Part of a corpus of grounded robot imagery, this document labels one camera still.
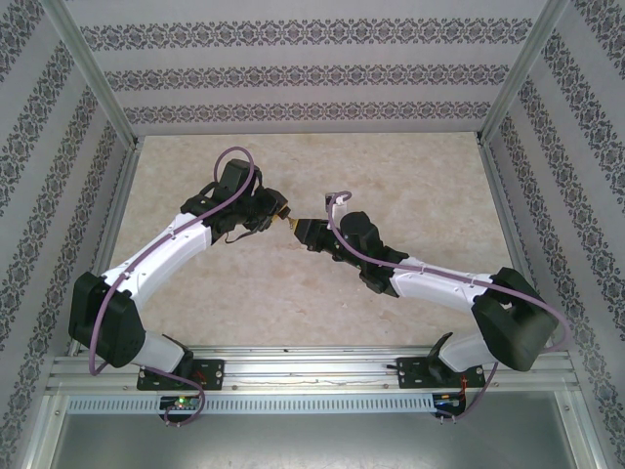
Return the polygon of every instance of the black joint housing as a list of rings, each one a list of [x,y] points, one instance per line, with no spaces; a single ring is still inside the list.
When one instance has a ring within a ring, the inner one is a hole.
[[[397,297],[391,286],[394,269],[365,262],[348,251],[334,233],[327,228],[327,220],[299,220],[295,237],[305,244],[309,251],[328,252],[336,262],[347,262],[360,270],[360,279],[375,293]],[[351,212],[341,219],[340,233],[343,239],[356,251],[381,261],[398,263],[408,254],[385,246],[377,227],[364,212]]]
[[[542,299],[514,269],[502,268],[493,283]],[[532,303],[492,289],[471,309],[490,353],[505,366],[528,371],[558,326],[558,320]]]
[[[196,217],[204,215],[242,188],[249,171],[249,161],[231,159],[219,182],[209,184],[189,198],[181,207],[181,213],[191,213]],[[290,213],[287,203],[280,192],[263,187],[263,173],[255,166],[252,181],[243,194],[224,209],[202,220],[202,224],[211,228],[213,243],[237,225],[243,225],[250,232],[261,232],[271,225],[274,216],[287,217]]]
[[[110,287],[102,277],[83,274],[74,284],[69,317],[69,335],[85,347],[91,345],[91,335],[104,296]],[[146,341],[135,302],[127,293],[116,291],[100,327],[96,353],[119,368],[130,363]]]

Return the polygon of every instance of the small object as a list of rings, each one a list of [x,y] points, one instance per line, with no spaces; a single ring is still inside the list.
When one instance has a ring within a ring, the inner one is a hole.
[[[291,218],[291,217],[286,217],[286,219],[289,221],[289,230],[294,232],[295,229],[297,228],[297,222],[299,222],[299,220],[297,218]]]
[[[332,197],[334,196],[334,192],[329,192],[325,195],[325,208],[326,211],[328,211],[328,204],[330,203],[330,200],[332,200]],[[348,202],[347,202],[347,198],[344,195],[337,197],[336,200],[334,201],[334,205],[332,205],[332,207],[330,208],[330,216],[332,217],[332,220],[334,220],[334,224],[337,227],[341,226],[341,220],[343,219],[343,217],[345,217],[348,214]]]
[[[175,406],[177,408],[184,407],[197,407],[199,405],[199,399],[189,396],[179,396],[176,399]]]
[[[458,401],[457,399],[440,399],[438,401],[434,401],[435,405],[445,405],[445,404],[449,404],[449,405],[453,405],[454,407],[457,407],[458,405],[460,405],[460,401]]]

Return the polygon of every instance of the cable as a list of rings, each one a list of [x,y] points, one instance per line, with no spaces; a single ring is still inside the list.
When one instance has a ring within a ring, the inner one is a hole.
[[[443,414],[443,415],[445,415],[447,417],[450,417],[454,422],[457,421],[457,420],[462,420],[467,415],[469,415],[471,412],[473,412],[473,410],[478,406],[479,401],[481,401],[481,399],[484,397],[484,394],[486,393],[486,389],[488,389],[488,386],[490,385],[490,382],[492,381],[492,378],[495,377],[495,371],[497,371],[497,366],[499,366],[499,362],[495,362],[493,364],[492,369],[490,370],[490,374],[488,374],[488,377],[486,378],[486,382],[484,383],[484,385],[479,390],[478,395],[475,396],[475,398],[471,401],[471,403],[465,409],[464,412],[462,412],[460,415],[454,415],[451,412],[448,412],[446,410],[441,410],[439,408],[437,408],[437,412],[441,413],[441,414]]]
[[[161,376],[164,376],[166,378],[169,379],[174,379],[176,381],[180,381],[181,383],[185,383],[188,384],[189,386],[194,387],[195,389],[197,389],[197,397],[200,400],[199,405],[197,406],[197,409],[195,410],[195,412],[186,420],[183,420],[182,422],[172,422],[169,419],[169,412],[172,408],[174,408],[172,405],[167,407],[165,409],[165,415],[163,415],[163,420],[165,420],[165,425],[169,426],[169,425],[175,425],[176,427],[182,427],[184,425],[189,425],[189,423],[191,423],[193,420],[195,420],[200,413],[202,413],[202,410],[204,409],[204,406],[206,405],[206,395],[204,394],[204,390],[202,389],[202,385],[196,383],[195,381],[191,381],[190,379],[186,379],[183,378],[181,376],[176,376],[175,374],[172,373],[167,373],[165,371],[161,371],[160,369],[156,369],[156,368],[152,368],[151,366],[146,366],[146,370],[147,371],[151,371],[152,373],[156,373],[156,374],[160,374]]]
[[[343,239],[343,237],[341,236],[341,233],[336,228],[336,224],[334,223],[334,220],[332,219],[332,206],[334,205],[338,197],[343,197],[344,200],[349,200],[350,198],[352,198],[352,193],[349,191],[342,191],[342,192],[336,192],[334,195],[332,195],[332,198],[330,199],[330,203],[328,203],[327,205],[328,224],[330,225],[330,229],[332,230],[332,233],[334,233],[334,235],[337,237],[339,242],[343,244],[343,247],[345,247],[355,257],[362,259],[365,262],[369,262],[371,264],[375,264],[380,267],[389,267],[391,269],[401,269],[403,271],[413,271],[413,272],[424,273],[424,274],[433,274],[435,276],[449,278],[451,280],[461,281],[463,283],[470,283],[472,285],[481,286],[483,288],[490,288],[491,290],[496,290],[496,291],[505,293],[510,296],[515,296],[519,299],[522,299],[523,301],[536,305],[538,308],[545,310],[547,313],[549,313],[554,318],[556,318],[558,322],[562,325],[562,328],[564,329],[564,336],[561,339],[561,341],[555,345],[552,345],[551,347],[545,348],[542,352],[543,354],[561,350],[564,347],[564,345],[566,345],[568,341],[571,339],[572,332],[570,330],[568,320],[564,317],[564,315],[558,310],[556,310],[555,308],[552,308],[551,306],[549,306],[547,303],[540,301],[534,298],[533,296],[526,295],[525,293],[521,293],[520,291],[513,290],[512,288],[506,288],[505,286],[496,285],[494,283],[488,283],[487,281],[476,280],[470,277],[458,276],[455,274],[451,274],[449,272],[434,269],[432,267],[423,268],[420,266],[408,266],[408,265],[402,265],[402,264],[395,264],[393,262],[387,262],[387,261],[381,261],[379,259],[374,259],[372,257],[366,256],[358,252]]]
[[[98,315],[96,316],[96,321],[94,323],[94,330],[93,330],[93,332],[91,334],[91,342],[89,344],[89,372],[93,376],[97,376],[98,374],[100,374],[100,372],[108,364],[108,363],[104,362],[98,368],[96,368],[96,348],[98,346],[98,338],[100,337],[100,327],[102,326],[102,321],[104,319],[104,314],[106,312],[106,308],[108,307],[108,303],[110,302],[110,299],[114,295],[115,291],[117,291],[117,288],[119,287],[119,285],[125,279],[127,279],[130,276],[130,274],[142,263],[142,261],[147,256],[149,256],[152,252],[154,252],[154,250],[156,250],[159,246],[161,246],[165,241],[169,240],[170,238],[172,238],[175,235],[178,235],[180,232],[182,232],[182,231],[186,230],[187,228],[195,225],[196,223],[201,222],[205,218],[208,218],[208,217],[214,215],[215,213],[219,212],[220,210],[224,209],[225,207],[227,207],[228,205],[233,203],[235,200],[237,200],[245,192],[247,187],[252,182],[252,178],[254,177],[254,158],[252,157],[252,154],[247,149],[245,149],[243,147],[231,147],[231,148],[227,149],[226,151],[224,151],[222,154],[220,154],[220,156],[217,158],[217,161],[215,162],[215,167],[213,168],[213,178],[215,179],[215,181],[218,181],[219,164],[221,163],[222,159],[224,159],[228,154],[230,154],[233,151],[241,151],[241,152],[243,152],[245,154],[245,156],[247,156],[247,159],[250,162],[250,171],[249,171],[249,173],[247,175],[247,179],[243,183],[243,186],[241,186],[241,188],[238,191],[236,191],[226,201],[220,203],[219,205],[217,205],[216,207],[210,209],[206,213],[203,213],[199,217],[196,217],[196,218],[194,218],[192,220],[189,220],[185,224],[183,224],[180,227],[176,228],[172,233],[168,233],[165,236],[161,237],[157,242],[155,242],[150,247],[148,247],[144,252],[142,252],[141,255],[139,255],[137,257],[137,259],[135,259],[119,275],[119,277],[117,277],[117,279],[113,282],[112,286],[108,289],[108,292],[104,296],[102,304],[100,305],[100,309],[98,310]],[[155,371],[155,372],[158,372],[159,374],[165,373],[165,371],[160,371],[160,370]],[[185,380],[184,378],[180,378],[180,377],[175,376],[175,375],[172,375],[172,376],[174,376],[172,379],[176,379],[178,381],[185,382],[186,384],[188,384],[189,382],[192,383],[192,381]]]

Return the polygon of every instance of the aluminum frame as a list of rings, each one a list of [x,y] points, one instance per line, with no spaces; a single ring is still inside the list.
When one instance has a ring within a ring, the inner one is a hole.
[[[224,389],[211,396],[238,396],[245,401],[262,397],[289,396],[389,396],[457,391],[457,389],[399,389],[396,372],[387,369],[398,357],[425,357],[424,347],[193,347],[199,359],[226,361]],[[44,391],[44,401],[35,424],[23,468],[51,467],[72,396],[109,397],[165,396],[177,392],[143,392],[136,389],[139,368],[106,368],[93,377],[87,368],[88,354],[57,357]],[[491,366],[485,365],[484,372]],[[578,467],[604,469],[604,456],[590,425],[590,415],[581,397],[579,382],[567,352],[546,354],[531,371],[520,373],[501,366],[487,393],[553,392],[561,412],[568,442]]]

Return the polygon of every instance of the black mounting bracket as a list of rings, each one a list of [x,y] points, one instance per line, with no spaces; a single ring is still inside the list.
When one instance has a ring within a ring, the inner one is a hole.
[[[193,360],[188,379],[202,385],[204,391],[221,391],[224,385],[223,360]],[[193,391],[195,388],[151,371],[141,370],[137,380],[139,391]]]
[[[441,377],[432,376],[430,361],[427,357],[400,357],[396,366],[399,389],[441,389],[461,388],[463,376],[467,380],[467,388],[481,388],[485,383],[484,371],[481,366],[468,368],[461,373],[447,372]]]

